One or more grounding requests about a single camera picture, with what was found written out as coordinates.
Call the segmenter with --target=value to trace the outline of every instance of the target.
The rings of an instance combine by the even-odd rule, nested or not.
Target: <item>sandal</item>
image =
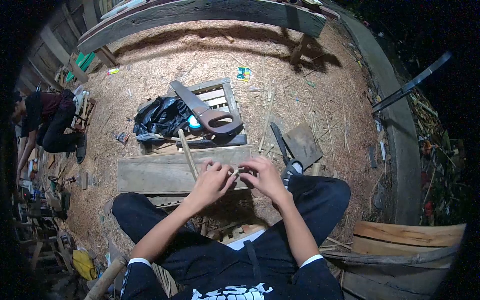
[[[285,188],[288,190],[288,182],[290,181],[290,177],[292,175],[299,176],[299,175],[302,175],[302,173],[303,173],[303,166],[301,162],[295,159],[291,159],[282,173],[282,181]]]
[[[77,144],[77,164],[83,163],[87,153],[87,134],[84,133]]]

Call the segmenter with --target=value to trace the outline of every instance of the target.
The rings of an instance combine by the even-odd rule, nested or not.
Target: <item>dirt ground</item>
[[[224,34],[232,36],[235,42],[230,43]],[[265,95],[249,92],[248,88],[263,88],[269,80],[275,80],[277,88],[271,120],[282,132],[307,122],[323,150],[320,162],[324,164],[324,174],[343,179],[351,187],[349,207],[331,234],[340,242],[351,241],[355,222],[372,217],[369,198],[384,169],[371,114],[368,70],[355,60],[349,45],[353,42],[344,27],[332,19],[328,19],[320,38],[309,46],[300,63],[290,65],[289,56],[300,35],[265,24],[198,21],[153,28],[109,45],[117,55],[119,73],[107,75],[107,67],[95,58],[87,70],[89,81],[84,84],[98,103],[88,130],[85,161],[77,165],[75,155],[68,159],[59,155],[62,158],[58,161],[67,164],[66,178],[83,171],[89,173],[86,191],[75,183],[69,187],[72,200],[68,220],[62,227],[68,229],[78,245],[93,250],[99,258],[108,252],[108,239],[121,251],[130,251],[133,243],[116,220],[104,214],[103,208],[106,201],[118,194],[117,159],[139,155],[140,147],[134,134],[126,145],[115,140],[113,135],[132,132],[133,121],[127,121],[127,117],[133,119],[138,105],[148,98],[165,94],[170,81],[184,75],[198,62],[181,78],[182,83],[189,86],[230,77],[254,149],[258,148],[261,139],[268,105],[264,103]],[[251,68],[253,78],[250,82],[235,79],[237,67],[241,65]],[[276,145],[271,131],[267,132],[266,149]],[[370,146],[377,149],[379,167],[376,169],[370,167]],[[281,156],[272,152],[267,156],[280,170]],[[47,170],[45,178],[58,163]],[[270,201],[256,196],[256,193],[237,195],[240,201],[224,199],[207,209],[204,213],[211,217],[209,229],[251,219],[253,215],[269,225],[277,222],[280,215]],[[216,218],[212,211],[221,211],[223,218]]]

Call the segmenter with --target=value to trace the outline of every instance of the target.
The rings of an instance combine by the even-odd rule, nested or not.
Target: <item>white graphic print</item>
[[[232,286],[214,290],[205,293],[205,298],[196,289],[192,292],[192,300],[264,300],[264,293],[273,291],[272,287],[264,289],[265,283],[259,283],[256,287],[246,288],[246,286]]]

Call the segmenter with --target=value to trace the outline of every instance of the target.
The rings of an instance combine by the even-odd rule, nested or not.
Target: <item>black plastic bag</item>
[[[158,97],[135,116],[133,132],[140,143],[159,143],[165,137],[177,135],[179,129],[188,128],[192,111],[178,97]]]

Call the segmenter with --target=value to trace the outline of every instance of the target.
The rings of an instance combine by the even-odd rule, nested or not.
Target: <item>yellow bag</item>
[[[87,251],[73,250],[73,266],[86,280],[96,278],[96,268]]]

